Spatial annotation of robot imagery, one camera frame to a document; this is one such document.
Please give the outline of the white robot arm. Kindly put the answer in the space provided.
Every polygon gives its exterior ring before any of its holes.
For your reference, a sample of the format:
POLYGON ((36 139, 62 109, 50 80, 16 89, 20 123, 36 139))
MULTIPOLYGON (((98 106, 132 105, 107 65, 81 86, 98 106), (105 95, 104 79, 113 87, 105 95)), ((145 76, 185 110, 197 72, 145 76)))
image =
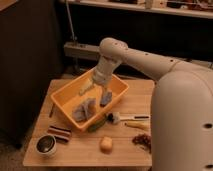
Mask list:
POLYGON ((80 91, 105 86, 121 64, 155 81, 151 98, 152 171, 213 171, 213 70, 131 49, 114 38, 99 45, 100 59, 80 91))

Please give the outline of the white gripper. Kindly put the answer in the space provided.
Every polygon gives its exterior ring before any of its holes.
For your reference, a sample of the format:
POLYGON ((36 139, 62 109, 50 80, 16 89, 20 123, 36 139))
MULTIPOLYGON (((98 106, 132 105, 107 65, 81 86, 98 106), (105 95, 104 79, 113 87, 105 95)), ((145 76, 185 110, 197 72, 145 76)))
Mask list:
POLYGON ((105 56, 101 56, 98 64, 95 66, 92 73, 92 80, 87 79, 80 88, 79 94, 84 95, 88 90, 94 87, 94 83, 102 86, 102 96, 107 96, 109 93, 106 86, 112 78, 114 70, 119 66, 119 61, 105 56))

